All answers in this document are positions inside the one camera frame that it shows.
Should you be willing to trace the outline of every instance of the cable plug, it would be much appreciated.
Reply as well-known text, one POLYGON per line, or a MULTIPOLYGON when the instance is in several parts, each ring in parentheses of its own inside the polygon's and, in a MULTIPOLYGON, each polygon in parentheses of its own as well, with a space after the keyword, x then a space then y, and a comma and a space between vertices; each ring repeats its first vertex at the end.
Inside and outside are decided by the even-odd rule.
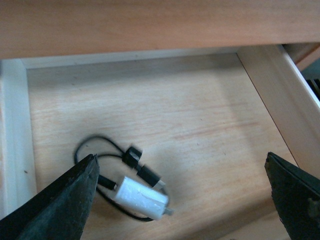
POLYGON ((114 190, 116 188, 116 183, 106 178, 105 176, 99 175, 98 184, 109 189, 114 190))
POLYGON ((154 173, 146 165, 140 167, 137 170, 136 174, 155 190, 160 190, 166 185, 163 181, 160 180, 161 177, 154 173))
POLYGON ((122 162, 127 164, 129 168, 136 169, 138 162, 141 158, 142 151, 138 150, 134 146, 128 148, 128 150, 122 156, 122 162))

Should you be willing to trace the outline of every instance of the white wall charger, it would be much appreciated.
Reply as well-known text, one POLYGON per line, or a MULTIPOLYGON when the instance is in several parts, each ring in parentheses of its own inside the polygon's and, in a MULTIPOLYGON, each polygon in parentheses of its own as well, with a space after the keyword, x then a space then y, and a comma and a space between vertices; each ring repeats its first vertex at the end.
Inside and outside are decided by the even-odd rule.
POLYGON ((110 198, 116 203, 139 212, 153 220, 160 220, 163 214, 172 214, 167 208, 169 197, 125 176, 110 198))

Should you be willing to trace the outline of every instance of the wooden surface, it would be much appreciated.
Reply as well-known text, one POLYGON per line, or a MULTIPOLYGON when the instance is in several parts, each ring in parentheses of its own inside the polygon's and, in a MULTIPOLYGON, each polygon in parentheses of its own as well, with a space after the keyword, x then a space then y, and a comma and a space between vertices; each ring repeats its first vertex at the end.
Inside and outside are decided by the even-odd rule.
POLYGON ((318 44, 304 58, 297 62, 296 66, 300 71, 302 71, 318 59, 320 59, 320 44, 318 44))
POLYGON ((291 240, 277 211, 231 232, 219 240, 291 240))
POLYGON ((320 102, 289 55, 277 46, 237 54, 299 167, 320 178, 320 102))
POLYGON ((300 71, 320 58, 319 42, 286 44, 284 49, 300 71))
MULTIPOLYGON (((293 158, 236 54, 30 69, 28 84, 38 191, 94 133, 144 149, 167 183, 173 216, 141 223, 96 196, 83 240, 217 239, 274 211, 267 152, 293 158)), ((100 167, 134 177, 117 160, 100 167)))
POLYGON ((37 193, 29 109, 22 61, 0 61, 0 219, 37 193))
POLYGON ((0 2, 0 59, 320 41, 318 0, 0 2))

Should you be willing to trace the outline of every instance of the open drawer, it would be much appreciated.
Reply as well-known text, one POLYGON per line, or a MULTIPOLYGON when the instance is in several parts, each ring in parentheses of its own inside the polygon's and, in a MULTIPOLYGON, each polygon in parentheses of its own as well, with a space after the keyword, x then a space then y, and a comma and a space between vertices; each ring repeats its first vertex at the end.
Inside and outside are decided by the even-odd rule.
MULTIPOLYGON (((144 150, 175 213, 141 223, 96 196, 82 239, 289 239, 264 163, 272 151, 320 177, 319 101, 278 46, 186 52, 3 60, 2 217, 98 133, 144 150)), ((100 161, 111 178, 119 168, 131 174, 100 161)))

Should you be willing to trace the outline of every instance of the black connector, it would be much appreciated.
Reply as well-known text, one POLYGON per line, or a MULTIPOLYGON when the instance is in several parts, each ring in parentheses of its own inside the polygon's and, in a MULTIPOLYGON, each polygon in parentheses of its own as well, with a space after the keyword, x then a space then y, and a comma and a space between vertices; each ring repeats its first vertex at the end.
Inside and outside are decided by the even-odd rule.
POLYGON ((154 187, 160 181, 160 177, 157 174, 155 174, 146 165, 141 167, 141 169, 138 170, 136 174, 140 178, 142 178, 147 184, 149 184, 151 187, 154 187))
POLYGON ((114 190, 116 186, 114 181, 111 181, 110 179, 101 175, 99 175, 98 184, 110 190, 114 190))
POLYGON ((138 162, 141 158, 142 151, 131 146, 122 156, 122 162, 127 164, 129 168, 135 169, 138 166, 138 162))

